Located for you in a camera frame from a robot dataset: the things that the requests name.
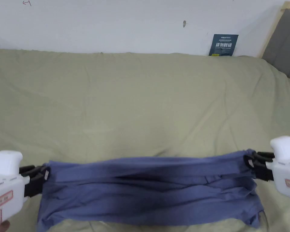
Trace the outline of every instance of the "blue shirt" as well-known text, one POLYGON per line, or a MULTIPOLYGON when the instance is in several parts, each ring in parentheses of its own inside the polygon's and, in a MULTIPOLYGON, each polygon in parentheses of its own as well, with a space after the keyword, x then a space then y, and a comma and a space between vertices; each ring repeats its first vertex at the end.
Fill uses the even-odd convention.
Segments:
POLYGON ((263 207, 243 161, 251 153, 50 162, 38 232, 65 219, 175 226, 237 218, 258 228, 263 207))

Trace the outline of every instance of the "padded headboard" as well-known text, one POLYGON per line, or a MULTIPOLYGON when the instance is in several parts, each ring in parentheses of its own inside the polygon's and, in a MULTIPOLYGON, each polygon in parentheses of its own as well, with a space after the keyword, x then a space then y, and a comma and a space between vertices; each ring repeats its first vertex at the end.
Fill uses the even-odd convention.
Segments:
POLYGON ((290 78, 290 9, 279 20, 262 59, 290 78))

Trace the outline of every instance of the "black clamp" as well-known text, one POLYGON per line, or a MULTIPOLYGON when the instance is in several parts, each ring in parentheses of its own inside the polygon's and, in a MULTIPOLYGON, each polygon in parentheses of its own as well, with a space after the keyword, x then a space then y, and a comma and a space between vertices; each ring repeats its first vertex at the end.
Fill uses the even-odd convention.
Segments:
POLYGON ((43 184, 50 177, 50 167, 48 166, 24 166, 19 168, 19 173, 23 177, 30 177, 30 182, 25 185, 24 197, 33 197, 41 194, 43 184))
POLYGON ((251 155, 244 155, 244 162, 247 167, 252 169, 257 179, 274 180, 272 170, 268 169, 265 162, 273 162, 274 153, 271 152, 253 152, 251 155))

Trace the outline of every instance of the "handwritten mark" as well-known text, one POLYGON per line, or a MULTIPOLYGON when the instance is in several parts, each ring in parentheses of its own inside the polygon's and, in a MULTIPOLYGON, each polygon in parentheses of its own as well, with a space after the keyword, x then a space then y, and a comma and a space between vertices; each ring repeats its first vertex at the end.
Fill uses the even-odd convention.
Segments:
POLYGON ((26 5, 26 3, 29 3, 30 4, 30 6, 31 6, 31 3, 30 3, 30 1, 28 0, 27 2, 25 2, 25 1, 22 1, 22 3, 24 4, 24 5, 26 5))

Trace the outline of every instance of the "white wall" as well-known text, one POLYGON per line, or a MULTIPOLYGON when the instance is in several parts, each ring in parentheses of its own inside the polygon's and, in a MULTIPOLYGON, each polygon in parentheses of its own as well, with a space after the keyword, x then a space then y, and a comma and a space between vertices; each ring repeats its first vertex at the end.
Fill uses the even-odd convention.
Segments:
POLYGON ((283 2, 4 0, 0 48, 208 55, 213 34, 239 34, 235 55, 257 56, 283 2))

